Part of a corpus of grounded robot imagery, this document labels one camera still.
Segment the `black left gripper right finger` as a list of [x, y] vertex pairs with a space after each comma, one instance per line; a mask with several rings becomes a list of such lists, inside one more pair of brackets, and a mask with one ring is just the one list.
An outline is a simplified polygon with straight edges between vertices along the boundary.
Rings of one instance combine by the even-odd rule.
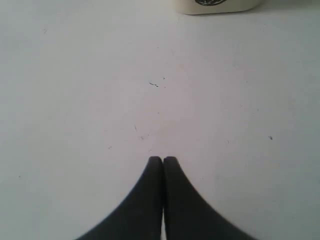
[[163, 160], [164, 224], [168, 240], [252, 240], [216, 212], [197, 192], [177, 158]]

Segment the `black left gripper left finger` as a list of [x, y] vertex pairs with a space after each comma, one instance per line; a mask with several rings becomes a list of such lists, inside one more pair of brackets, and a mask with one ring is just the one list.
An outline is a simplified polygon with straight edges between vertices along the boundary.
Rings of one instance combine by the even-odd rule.
[[80, 236], [80, 240], [159, 240], [164, 205], [164, 169], [152, 156], [139, 180], [105, 219]]

